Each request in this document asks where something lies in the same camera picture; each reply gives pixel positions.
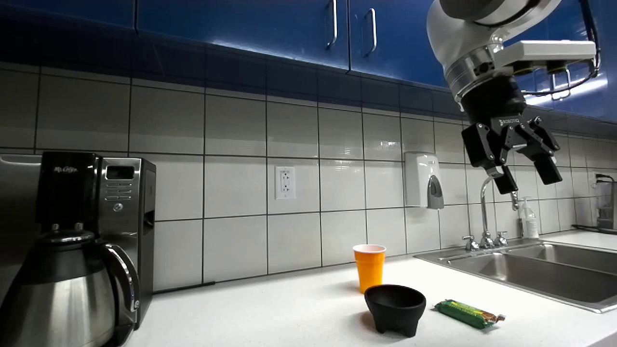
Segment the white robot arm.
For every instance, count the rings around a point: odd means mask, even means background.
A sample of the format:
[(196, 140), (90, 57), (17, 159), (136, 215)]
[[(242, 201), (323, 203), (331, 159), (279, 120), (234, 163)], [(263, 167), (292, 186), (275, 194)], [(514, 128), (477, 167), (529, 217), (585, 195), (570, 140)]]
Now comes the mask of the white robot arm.
[(555, 140), (539, 120), (522, 122), (526, 101), (510, 68), (499, 68), (502, 43), (547, 18), (560, 0), (431, 0), (425, 35), (454, 103), (470, 126), (460, 132), (468, 161), (501, 195), (516, 192), (506, 153), (518, 147), (543, 186), (558, 184)]

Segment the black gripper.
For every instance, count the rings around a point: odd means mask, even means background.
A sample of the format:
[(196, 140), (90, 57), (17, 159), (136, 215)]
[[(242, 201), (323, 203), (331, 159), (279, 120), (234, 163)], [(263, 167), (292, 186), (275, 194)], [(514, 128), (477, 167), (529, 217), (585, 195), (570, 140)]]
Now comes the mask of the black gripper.
[[(460, 132), (468, 161), (474, 168), (485, 168), (501, 195), (514, 194), (516, 182), (506, 167), (506, 151), (512, 147), (512, 120), (524, 111), (524, 99), (506, 76), (497, 76), (462, 97), (462, 109), (470, 126)], [(539, 118), (518, 124), (514, 134), (522, 140), (516, 153), (526, 157), (543, 186), (558, 184), (560, 174), (553, 155), (558, 143), (541, 126)]]

